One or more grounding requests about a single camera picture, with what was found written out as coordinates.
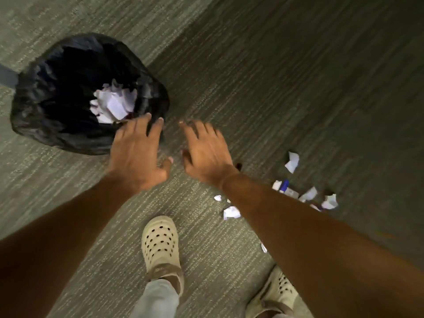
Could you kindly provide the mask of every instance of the floor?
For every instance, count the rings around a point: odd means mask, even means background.
[[[178,317],[243,317],[273,261],[245,220],[222,220],[215,190],[184,175],[181,118],[219,126],[251,176],[315,185],[317,202],[336,192],[331,216],[424,268],[424,0],[18,1],[0,10],[2,64],[18,71],[63,36],[106,33],[172,100],[171,180],[117,213],[51,317],[127,317],[146,283],[141,230],[159,214],[181,237]],[[0,237],[90,187],[107,163],[15,135],[12,96],[0,86]],[[300,154],[294,175],[289,150]],[[296,313],[310,317],[301,301]]]

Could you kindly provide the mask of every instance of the foot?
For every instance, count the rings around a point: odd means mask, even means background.
[[[144,228],[141,250],[149,281],[166,279],[181,297],[184,275],[178,252],[178,233],[174,222],[167,216],[152,219]]]
[[[246,307],[246,318],[257,318],[266,312],[293,315],[293,305],[298,293],[280,268],[275,266],[261,291]]]

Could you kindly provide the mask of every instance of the person's left hand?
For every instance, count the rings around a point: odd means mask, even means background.
[[[107,175],[123,181],[123,184],[137,194],[148,190],[169,178],[173,159],[168,157],[157,166],[159,136],[164,120],[159,118],[146,135],[147,124],[152,115],[130,120],[115,135],[110,151]]]

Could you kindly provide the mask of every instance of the black trash bag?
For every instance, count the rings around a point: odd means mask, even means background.
[[[137,89],[132,117],[150,112],[148,129],[165,118],[166,88],[125,44],[90,33],[59,41],[19,74],[10,114],[13,131],[74,153],[108,154],[122,124],[99,124],[90,101],[113,79]],[[152,98],[143,98],[143,87],[150,88]]]

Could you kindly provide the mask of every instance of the white pants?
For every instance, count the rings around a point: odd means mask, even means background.
[[[174,318],[180,299],[171,283],[158,279],[147,283],[130,318]],[[273,318],[290,318],[285,314]]]

